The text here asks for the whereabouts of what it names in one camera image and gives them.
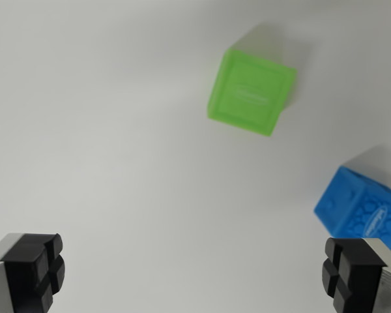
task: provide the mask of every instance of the blue plastic block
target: blue plastic block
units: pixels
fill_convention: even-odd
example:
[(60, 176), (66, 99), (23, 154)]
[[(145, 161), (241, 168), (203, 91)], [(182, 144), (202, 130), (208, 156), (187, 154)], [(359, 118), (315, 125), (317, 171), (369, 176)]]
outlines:
[(391, 189), (340, 167), (315, 208), (335, 238), (380, 238), (391, 249)]

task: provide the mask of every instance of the white table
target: white table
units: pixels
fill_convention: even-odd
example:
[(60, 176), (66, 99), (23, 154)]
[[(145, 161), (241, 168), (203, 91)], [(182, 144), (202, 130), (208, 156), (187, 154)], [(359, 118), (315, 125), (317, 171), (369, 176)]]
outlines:
[[(206, 118), (263, 23), (300, 69), (271, 138)], [(0, 239), (63, 236), (52, 312), (333, 312), (346, 162), (391, 186), (389, 0), (0, 1)]]

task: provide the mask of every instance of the cube face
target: cube face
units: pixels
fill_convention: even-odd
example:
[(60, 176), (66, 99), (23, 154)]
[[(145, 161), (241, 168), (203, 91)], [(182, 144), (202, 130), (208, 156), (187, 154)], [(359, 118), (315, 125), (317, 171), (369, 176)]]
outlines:
[(315, 213), (334, 237), (380, 238), (391, 248), (391, 190), (368, 177), (341, 167)]
[(270, 136), (294, 82), (296, 71), (228, 50), (209, 102), (209, 117)]

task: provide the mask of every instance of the green cube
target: green cube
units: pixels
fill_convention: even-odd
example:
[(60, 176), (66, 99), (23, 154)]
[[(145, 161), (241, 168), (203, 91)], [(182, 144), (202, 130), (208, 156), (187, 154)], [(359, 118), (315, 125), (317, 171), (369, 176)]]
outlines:
[(227, 50), (210, 98), (211, 119), (270, 136), (297, 71)]

